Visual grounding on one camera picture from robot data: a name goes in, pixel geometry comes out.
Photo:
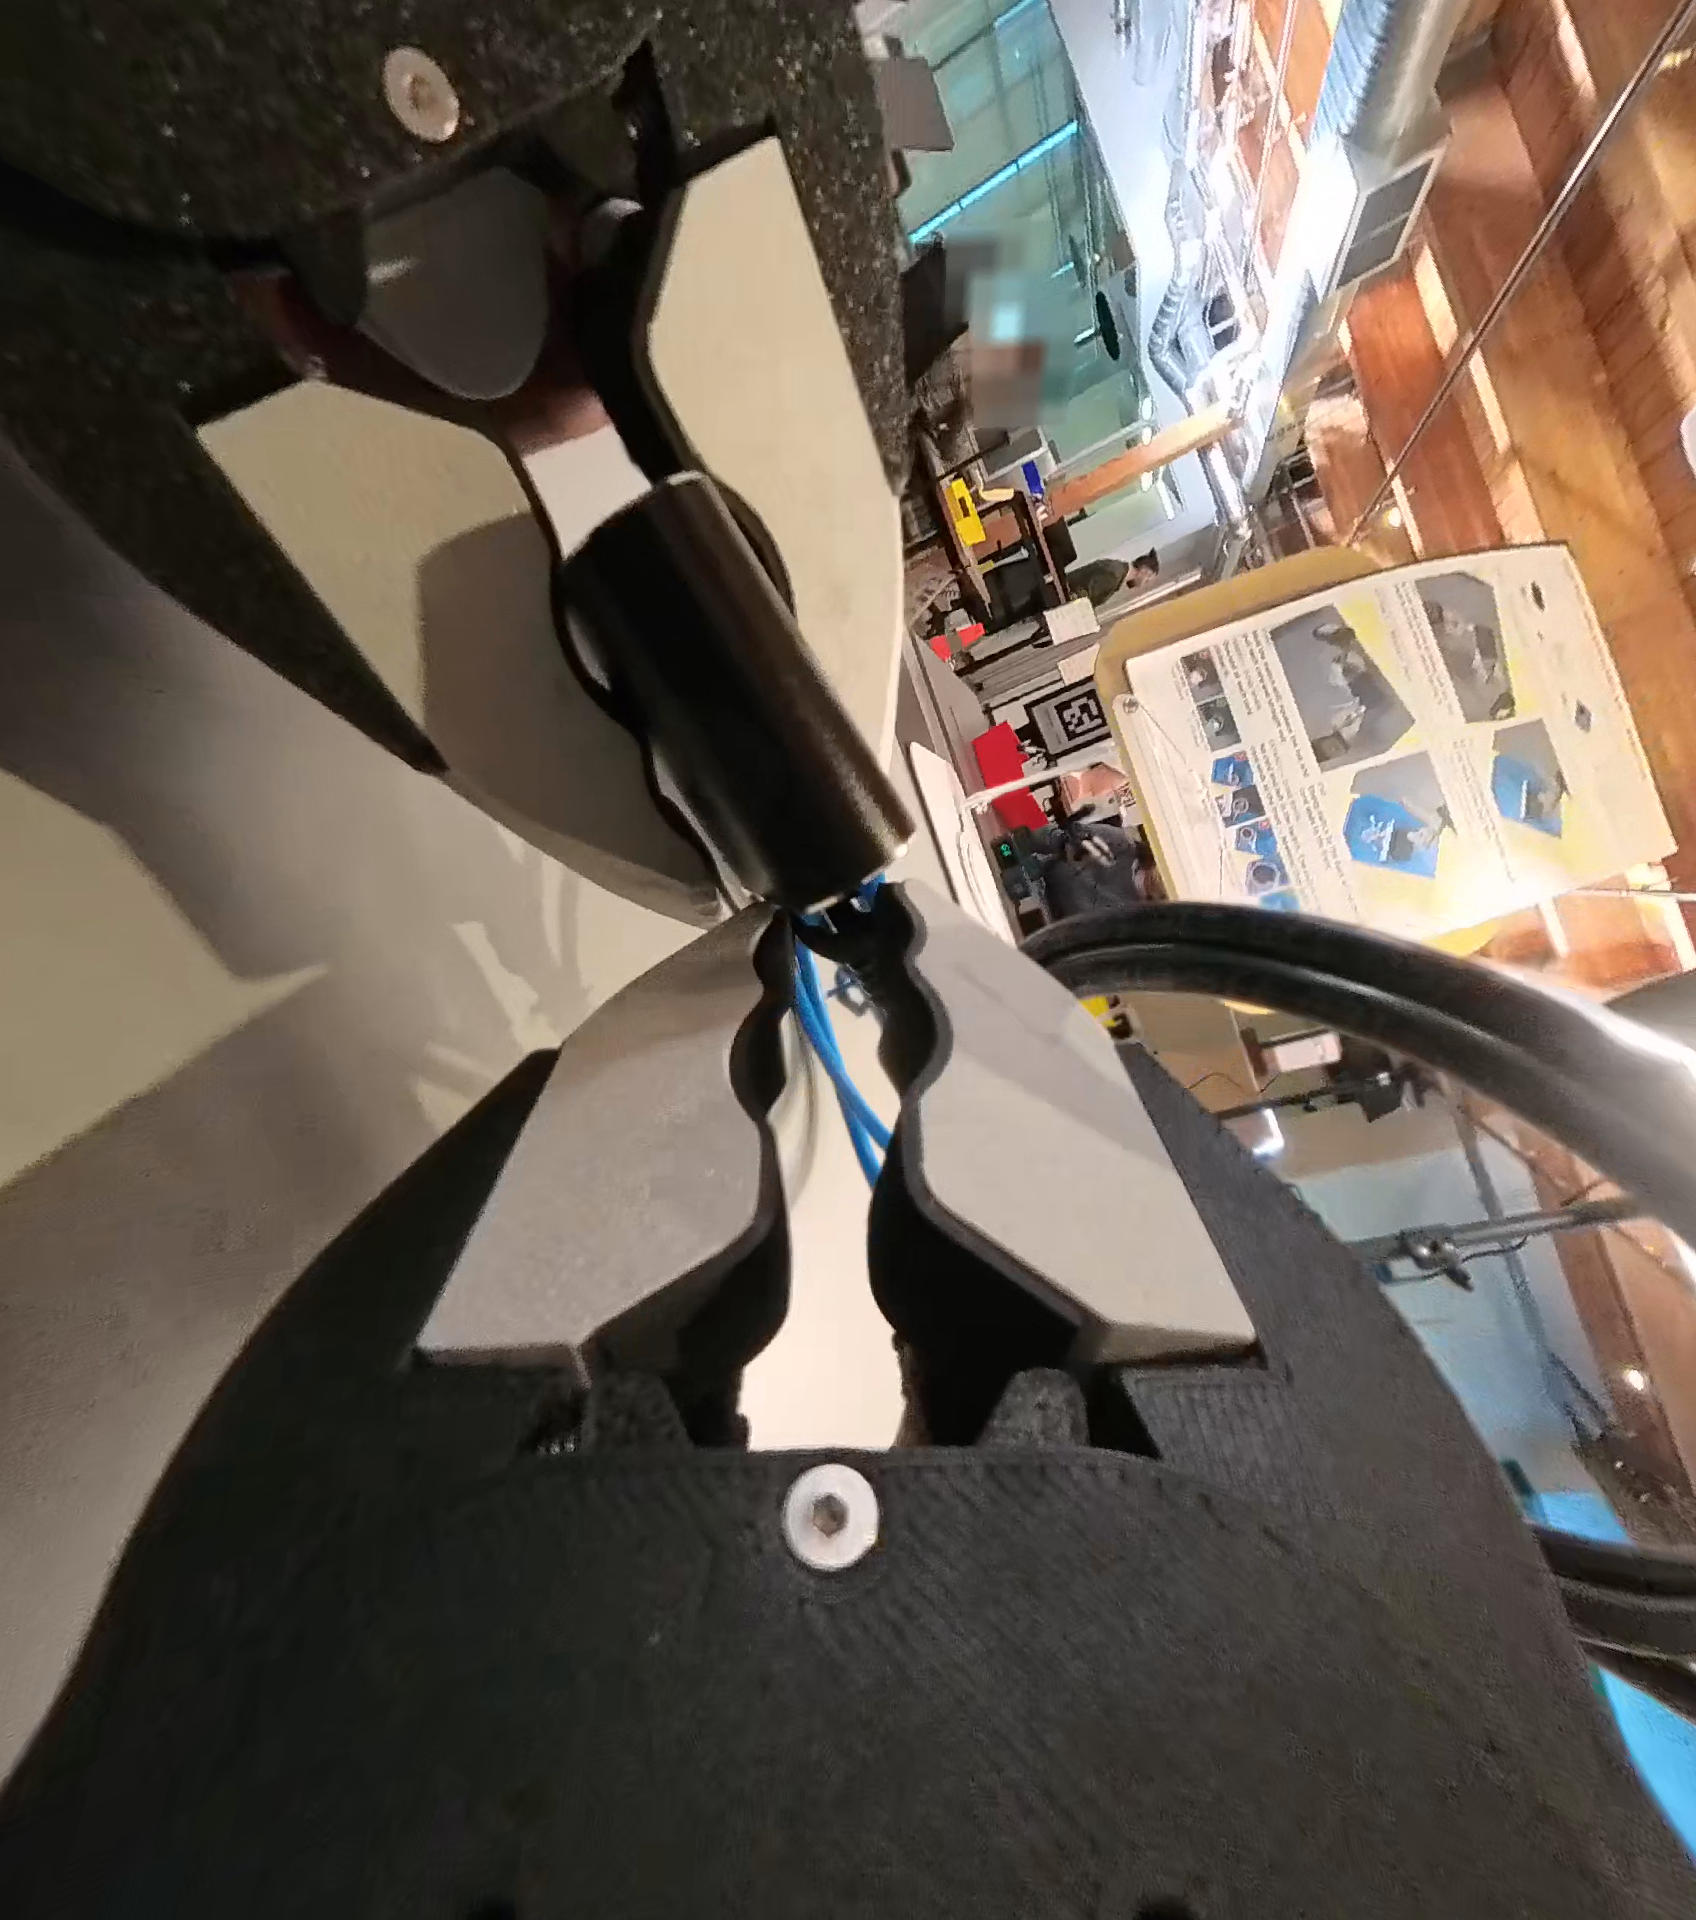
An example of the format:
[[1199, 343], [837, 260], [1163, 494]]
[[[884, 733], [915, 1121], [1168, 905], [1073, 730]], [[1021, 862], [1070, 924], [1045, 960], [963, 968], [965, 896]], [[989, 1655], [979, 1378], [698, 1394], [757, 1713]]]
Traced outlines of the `silver air duct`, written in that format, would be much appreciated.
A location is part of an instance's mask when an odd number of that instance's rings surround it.
[[1467, 4], [1344, 4], [1314, 113], [1311, 189], [1326, 212], [1318, 293], [1400, 263], [1448, 145], [1438, 82]]

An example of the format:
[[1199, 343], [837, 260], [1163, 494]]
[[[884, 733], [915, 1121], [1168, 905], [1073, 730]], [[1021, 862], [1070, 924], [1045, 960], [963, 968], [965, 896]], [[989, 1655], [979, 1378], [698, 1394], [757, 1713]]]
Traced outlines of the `yellow and black boxes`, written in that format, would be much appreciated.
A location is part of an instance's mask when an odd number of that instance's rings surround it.
[[951, 468], [938, 474], [930, 490], [965, 557], [994, 560], [1041, 543], [1037, 498], [1021, 473]]

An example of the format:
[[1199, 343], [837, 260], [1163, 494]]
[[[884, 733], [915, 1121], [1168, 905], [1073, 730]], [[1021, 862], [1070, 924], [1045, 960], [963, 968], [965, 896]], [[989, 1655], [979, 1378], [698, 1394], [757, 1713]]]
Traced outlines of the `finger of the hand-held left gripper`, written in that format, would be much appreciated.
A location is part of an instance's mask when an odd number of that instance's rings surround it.
[[900, 503], [774, 133], [667, 199], [636, 314], [639, 370], [667, 437], [764, 529], [823, 678], [887, 774], [905, 639]]
[[723, 917], [642, 748], [584, 691], [555, 547], [466, 425], [291, 385], [199, 442], [445, 763], [445, 784], [585, 884], [682, 927]]

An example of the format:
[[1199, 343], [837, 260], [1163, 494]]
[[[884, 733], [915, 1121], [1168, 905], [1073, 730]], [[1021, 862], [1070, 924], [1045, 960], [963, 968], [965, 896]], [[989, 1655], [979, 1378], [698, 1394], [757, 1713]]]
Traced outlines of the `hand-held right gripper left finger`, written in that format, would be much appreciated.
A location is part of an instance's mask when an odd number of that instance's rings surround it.
[[736, 1378], [788, 1313], [769, 1111], [788, 927], [742, 911], [560, 1046], [419, 1355], [571, 1378]]

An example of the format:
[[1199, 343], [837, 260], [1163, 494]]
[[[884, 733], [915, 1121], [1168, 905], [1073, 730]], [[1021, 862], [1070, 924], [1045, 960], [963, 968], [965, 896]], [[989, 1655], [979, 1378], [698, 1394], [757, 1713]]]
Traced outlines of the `person's left hand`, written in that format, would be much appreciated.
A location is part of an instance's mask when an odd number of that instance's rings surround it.
[[460, 425], [498, 445], [514, 467], [610, 425], [610, 411], [577, 352], [564, 284], [555, 289], [551, 320], [525, 378], [491, 401], [455, 398], [374, 345], [358, 327], [321, 316], [299, 276], [285, 267], [236, 273], [230, 290], [299, 381]]

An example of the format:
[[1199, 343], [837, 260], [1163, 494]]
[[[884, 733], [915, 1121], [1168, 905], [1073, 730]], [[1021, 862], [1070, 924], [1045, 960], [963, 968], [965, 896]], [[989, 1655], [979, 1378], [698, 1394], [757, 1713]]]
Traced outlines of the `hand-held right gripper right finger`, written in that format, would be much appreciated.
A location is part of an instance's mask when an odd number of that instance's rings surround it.
[[1237, 1362], [1247, 1306], [1117, 1046], [943, 895], [883, 895], [896, 1092], [873, 1297], [920, 1358], [1002, 1368]]

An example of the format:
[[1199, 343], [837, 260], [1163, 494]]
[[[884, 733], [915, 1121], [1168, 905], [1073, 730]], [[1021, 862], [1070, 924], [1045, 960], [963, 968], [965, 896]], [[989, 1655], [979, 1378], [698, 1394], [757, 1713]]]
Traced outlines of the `red plastic bin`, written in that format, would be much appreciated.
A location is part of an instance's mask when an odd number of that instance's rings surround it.
[[971, 738], [979, 787], [971, 793], [971, 816], [992, 842], [1053, 827], [1053, 792], [1057, 771], [1053, 758], [1024, 738], [1009, 721], [997, 721]]

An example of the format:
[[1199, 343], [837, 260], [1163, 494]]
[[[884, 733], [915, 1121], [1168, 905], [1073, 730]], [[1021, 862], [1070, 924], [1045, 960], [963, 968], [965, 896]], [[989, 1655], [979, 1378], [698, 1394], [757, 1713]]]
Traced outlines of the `black ethernet adapter hub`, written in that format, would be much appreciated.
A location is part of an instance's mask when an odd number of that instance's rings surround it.
[[571, 642], [719, 872], [792, 917], [866, 895], [912, 816], [703, 473], [610, 516], [558, 570]]

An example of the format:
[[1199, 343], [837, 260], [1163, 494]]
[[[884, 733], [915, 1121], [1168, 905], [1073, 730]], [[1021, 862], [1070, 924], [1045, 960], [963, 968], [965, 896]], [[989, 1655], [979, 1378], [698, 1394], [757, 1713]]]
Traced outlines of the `black and white tag board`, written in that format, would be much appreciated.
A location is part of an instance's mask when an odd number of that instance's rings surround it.
[[1060, 763], [1080, 750], [1099, 750], [1113, 728], [1093, 681], [1063, 685], [1027, 708], [1027, 733], [1043, 758]]

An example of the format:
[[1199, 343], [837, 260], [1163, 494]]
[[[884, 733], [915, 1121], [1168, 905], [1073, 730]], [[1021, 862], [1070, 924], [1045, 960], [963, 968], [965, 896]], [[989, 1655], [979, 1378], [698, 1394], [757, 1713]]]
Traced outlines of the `instruction sheet on stand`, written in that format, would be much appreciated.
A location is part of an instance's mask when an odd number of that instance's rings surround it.
[[1561, 540], [1280, 560], [1127, 612], [1094, 691], [1170, 899], [1442, 944], [1675, 850]]

